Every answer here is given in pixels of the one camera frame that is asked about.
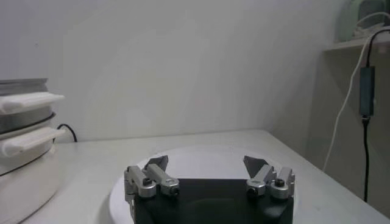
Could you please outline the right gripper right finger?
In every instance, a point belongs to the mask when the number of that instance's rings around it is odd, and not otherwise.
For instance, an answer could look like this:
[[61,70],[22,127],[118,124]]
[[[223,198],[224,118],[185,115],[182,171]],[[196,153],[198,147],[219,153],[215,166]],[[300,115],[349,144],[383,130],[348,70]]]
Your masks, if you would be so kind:
[[266,192],[277,200],[287,200],[294,196],[296,179],[291,168],[282,167],[277,172],[265,160],[250,156],[245,156],[243,162],[250,176],[246,180],[248,197],[262,197]]

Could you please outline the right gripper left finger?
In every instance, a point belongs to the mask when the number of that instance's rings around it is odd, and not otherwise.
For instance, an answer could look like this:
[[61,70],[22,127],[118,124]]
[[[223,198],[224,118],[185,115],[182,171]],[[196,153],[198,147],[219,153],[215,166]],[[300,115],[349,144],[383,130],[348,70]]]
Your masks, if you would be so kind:
[[165,155],[150,159],[142,169],[138,166],[128,166],[124,171],[125,201],[132,201],[136,196],[153,198],[158,190],[169,197],[178,196],[179,180],[165,172],[168,161],[168,156]]

